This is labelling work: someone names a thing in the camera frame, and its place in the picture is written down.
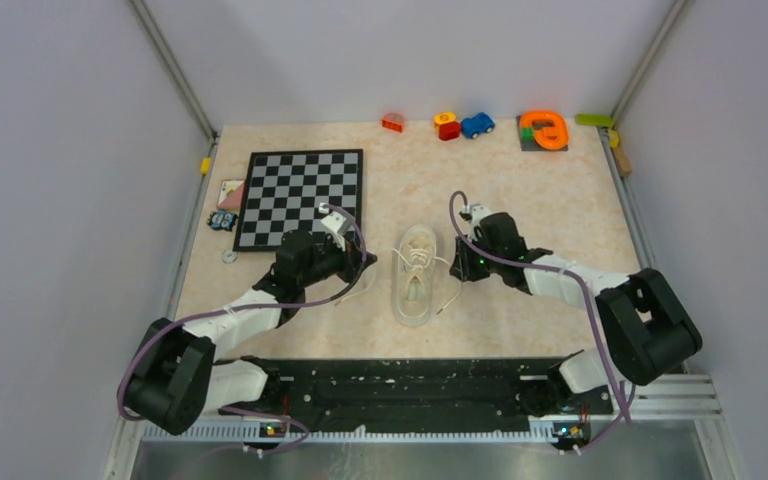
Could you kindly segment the beige lace sneaker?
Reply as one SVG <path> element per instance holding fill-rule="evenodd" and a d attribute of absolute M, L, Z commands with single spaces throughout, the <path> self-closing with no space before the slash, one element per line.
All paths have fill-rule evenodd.
<path fill-rule="evenodd" d="M 413 225 L 403 234 L 392 253 L 396 318 L 406 326 L 422 326 L 430 318 L 437 258 L 436 234 L 427 225 Z"/>

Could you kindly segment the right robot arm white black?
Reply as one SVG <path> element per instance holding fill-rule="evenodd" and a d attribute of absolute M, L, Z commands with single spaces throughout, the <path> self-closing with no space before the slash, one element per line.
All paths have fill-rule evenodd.
<path fill-rule="evenodd" d="M 701 334 L 660 271 L 607 272 L 530 248 L 508 213 L 480 204 L 458 215 L 469 233 L 456 242 L 452 276 L 478 282 L 497 275 L 510 288 L 554 298 L 594 320 L 595 348 L 550 369 L 546 397 L 554 409 L 572 412 L 602 386 L 648 385 L 701 350 Z"/>

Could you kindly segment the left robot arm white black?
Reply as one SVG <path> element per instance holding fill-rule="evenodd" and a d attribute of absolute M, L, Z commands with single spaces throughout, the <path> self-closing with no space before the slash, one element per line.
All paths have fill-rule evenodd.
<path fill-rule="evenodd" d="M 337 277 L 345 287 L 321 302 L 347 295 L 376 260 L 363 237 L 350 241 L 330 234 L 317 242 L 306 231 L 285 234 L 269 269 L 241 297 L 217 310 L 149 325 L 117 387 L 120 415 L 177 435 L 202 413 L 235 403 L 262 414 L 274 410 L 281 397 L 278 383 L 250 361 L 223 363 L 223 357 L 314 307 L 306 298 L 308 287 Z"/>

